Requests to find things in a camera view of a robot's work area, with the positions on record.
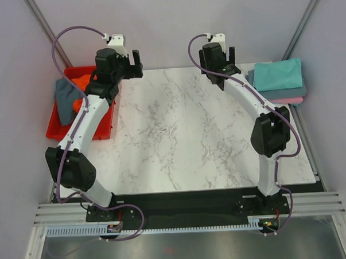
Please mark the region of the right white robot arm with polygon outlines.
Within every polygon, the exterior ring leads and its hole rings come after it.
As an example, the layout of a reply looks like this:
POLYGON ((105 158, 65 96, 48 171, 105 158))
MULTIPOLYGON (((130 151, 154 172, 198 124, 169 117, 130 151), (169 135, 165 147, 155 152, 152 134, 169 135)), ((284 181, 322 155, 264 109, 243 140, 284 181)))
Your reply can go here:
POLYGON ((237 200, 241 215, 274 215, 278 210, 287 213, 287 199, 277 185, 275 161, 290 141, 286 124, 290 113, 286 107, 276 107, 258 94, 234 64, 234 48, 230 56, 217 43, 205 44, 199 51, 201 72, 213 85, 232 96, 250 115, 254 125, 250 142, 259 155, 259 179, 256 189, 242 191, 237 200))

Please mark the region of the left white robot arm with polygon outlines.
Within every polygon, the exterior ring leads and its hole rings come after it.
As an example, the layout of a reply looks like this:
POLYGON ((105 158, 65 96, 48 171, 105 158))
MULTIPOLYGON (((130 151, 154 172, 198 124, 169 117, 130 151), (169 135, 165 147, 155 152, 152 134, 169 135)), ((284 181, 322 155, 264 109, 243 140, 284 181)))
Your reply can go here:
POLYGON ((116 196, 98 182, 97 171, 87 152, 104 115, 119 93, 119 84, 126 79, 143 76, 140 53, 133 50, 134 62, 119 54, 116 48, 97 51, 95 70, 83 91, 85 98, 68 133, 57 147, 49 147, 45 159, 57 188, 73 190, 90 203, 86 221, 112 221, 118 213, 116 196))

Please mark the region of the orange t shirt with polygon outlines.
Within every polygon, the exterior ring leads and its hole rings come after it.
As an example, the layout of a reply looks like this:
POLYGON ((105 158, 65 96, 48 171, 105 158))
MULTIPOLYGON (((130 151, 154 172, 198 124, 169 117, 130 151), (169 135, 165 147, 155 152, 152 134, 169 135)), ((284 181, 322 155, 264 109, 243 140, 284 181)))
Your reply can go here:
MULTIPOLYGON (((90 83, 90 77, 91 75, 90 74, 86 74, 84 76, 81 76, 79 78, 76 78, 76 79, 72 79, 73 83, 76 84, 80 89, 81 91, 85 91, 87 85, 90 83)), ((82 97, 80 97, 79 99, 76 99, 74 102, 73 102, 73 110, 78 113, 81 109, 81 106, 82 106, 82 97)))

